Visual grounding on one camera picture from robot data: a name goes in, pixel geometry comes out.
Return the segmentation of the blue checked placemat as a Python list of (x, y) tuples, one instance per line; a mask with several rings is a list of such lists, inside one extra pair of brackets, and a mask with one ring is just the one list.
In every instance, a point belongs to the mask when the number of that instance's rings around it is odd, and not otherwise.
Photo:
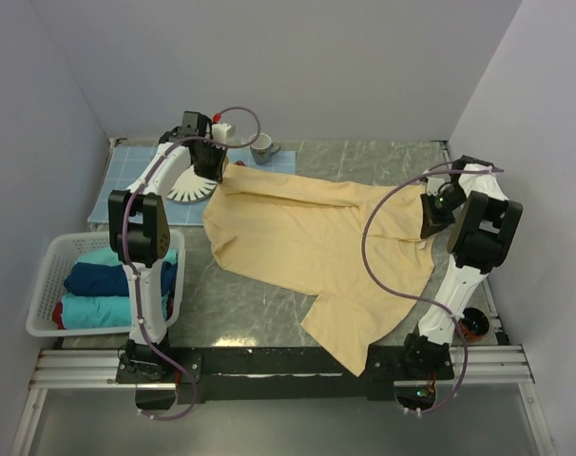
[[(113, 190), (124, 190), (141, 176), (157, 152), (155, 145), (120, 145), (111, 156), (100, 195), (89, 215), (89, 223), (107, 223), (107, 199)], [(255, 163), (248, 148), (232, 149), (228, 152), (230, 163), (243, 162), (247, 167), (283, 174), (296, 173), (297, 152), (280, 150), (263, 165)], [(182, 203), (168, 200), (165, 212), (171, 226), (202, 226), (202, 213), (208, 199)]]

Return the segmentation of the cream yellow t shirt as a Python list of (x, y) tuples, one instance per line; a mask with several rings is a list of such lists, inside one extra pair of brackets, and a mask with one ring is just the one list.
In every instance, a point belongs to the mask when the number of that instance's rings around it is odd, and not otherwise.
[(226, 271), (311, 295), (302, 328), (353, 374), (431, 278), (420, 185), (401, 190), (229, 165), (203, 212)]

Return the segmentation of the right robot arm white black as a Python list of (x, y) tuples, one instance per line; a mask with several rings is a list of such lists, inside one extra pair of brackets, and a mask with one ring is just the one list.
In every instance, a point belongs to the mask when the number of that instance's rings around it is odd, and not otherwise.
[(399, 356), (401, 370), (411, 378), (439, 373), (449, 361), (455, 323), (478, 285), (508, 256), (523, 205), (501, 190), (489, 161), (463, 156), (451, 164), (451, 178), (422, 199), (421, 237), (451, 229), (449, 264), (434, 300)]

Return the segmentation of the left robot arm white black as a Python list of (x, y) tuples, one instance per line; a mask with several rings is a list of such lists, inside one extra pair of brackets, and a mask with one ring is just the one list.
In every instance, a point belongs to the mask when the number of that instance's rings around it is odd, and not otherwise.
[(107, 201), (109, 246), (123, 263), (131, 307), (131, 330), (121, 363), (153, 382), (182, 367), (170, 356), (163, 316), (162, 266), (170, 246), (165, 199), (179, 176), (192, 170), (220, 182), (227, 146), (214, 128), (221, 120), (186, 111), (182, 123), (165, 132), (145, 171)]

